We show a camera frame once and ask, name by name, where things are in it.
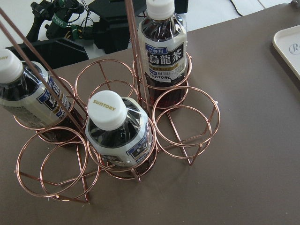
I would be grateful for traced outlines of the tea bottle front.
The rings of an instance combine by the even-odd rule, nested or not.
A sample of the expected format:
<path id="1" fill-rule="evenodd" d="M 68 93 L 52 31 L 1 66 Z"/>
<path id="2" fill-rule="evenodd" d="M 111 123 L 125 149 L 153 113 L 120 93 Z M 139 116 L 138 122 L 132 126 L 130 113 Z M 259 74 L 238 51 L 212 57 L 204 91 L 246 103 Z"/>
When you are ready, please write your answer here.
<path id="1" fill-rule="evenodd" d="M 121 167 L 136 166 L 142 174 L 151 167 L 154 153 L 147 113 L 130 97 L 114 91 L 94 94 L 87 105 L 85 133 L 91 145 L 106 162 Z"/>

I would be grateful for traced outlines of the tea bottle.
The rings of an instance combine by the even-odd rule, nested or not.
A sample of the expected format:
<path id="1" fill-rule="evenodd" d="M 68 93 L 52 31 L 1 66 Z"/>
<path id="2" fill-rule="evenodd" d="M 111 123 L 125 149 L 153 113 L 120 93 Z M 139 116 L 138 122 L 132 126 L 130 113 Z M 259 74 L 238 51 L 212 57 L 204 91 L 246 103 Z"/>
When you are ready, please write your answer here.
<path id="1" fill-rule="evenodd" d="M 85 133 L 91 145 L 106 162 L 121 167 L 136 166 L 142 174 L 151 167 L 154 153 L 147 113 L 130 97 L 114 91 L 94 94 L 87 105 Z"/>
<path id="2" fill-rule="evenodd" d="M 175 13 L 173 0 L 148 0 L 148 16 L 138 28 L 142 72 L 150 85 L 151 104 L 159 98 L 159 107 L 167 108 L 179 103 L 184 90 L 165 94 L 162 87 L 180 83 L 187 68 L 187 32 L 183 19 Z"/>
<path id="3" fill-rule="evenodd" d="M 9 49 L 0 50 L 0 105 L 27 127 L 58 129 L 43 135 L 53 142 L 75 141 L 78 137 L 68 130 L 76 130 L 73 121 L 59 106 L 29 65 Z"/>

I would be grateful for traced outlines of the tea bottle right back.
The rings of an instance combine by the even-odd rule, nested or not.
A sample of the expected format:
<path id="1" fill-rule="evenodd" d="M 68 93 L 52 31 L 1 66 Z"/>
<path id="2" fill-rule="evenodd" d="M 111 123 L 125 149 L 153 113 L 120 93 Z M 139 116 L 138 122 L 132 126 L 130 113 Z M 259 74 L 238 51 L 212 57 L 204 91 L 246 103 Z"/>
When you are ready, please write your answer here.
<path id="1" fill-rule="evenodd" d="M 159 107 L 167 108 L 179 103 L 184 90 L 165 94 L 162 87 L 180 83 L 187 68 L 187 32 L 183 19 L 175 13 L 173 0 L 148 0 L 148 16 L 138 28 L 142 72 L 150 85 L 151 104 L 159 98 Z"/>

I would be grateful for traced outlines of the tea bottle left back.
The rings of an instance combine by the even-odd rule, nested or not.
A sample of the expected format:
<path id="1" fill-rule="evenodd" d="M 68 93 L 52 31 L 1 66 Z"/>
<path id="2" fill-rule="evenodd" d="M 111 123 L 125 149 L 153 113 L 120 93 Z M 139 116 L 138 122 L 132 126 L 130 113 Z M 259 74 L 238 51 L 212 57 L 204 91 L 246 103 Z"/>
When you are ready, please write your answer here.
<path id="1" fill-rule="evenodd" d="M 76 130 L 73 121 L 59 106 L 29 65 L 9 49 L 0 50 L 0 105 L 27 127 L 58 129 L 43 135 L 53 142 L 75 141 L 78 137 L 68 130 Z"/>

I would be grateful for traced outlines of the cream rabbit tray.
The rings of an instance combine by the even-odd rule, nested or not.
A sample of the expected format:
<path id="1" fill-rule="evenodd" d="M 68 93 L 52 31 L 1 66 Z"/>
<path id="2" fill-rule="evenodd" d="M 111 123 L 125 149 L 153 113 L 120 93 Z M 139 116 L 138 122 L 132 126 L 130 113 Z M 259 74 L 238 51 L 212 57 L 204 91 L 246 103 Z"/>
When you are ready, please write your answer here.
<path id="1" fill-rule="evenodd" d="M 300 79 L 300 26 L 278 31 L 272 43 L 289 68 Z"/>

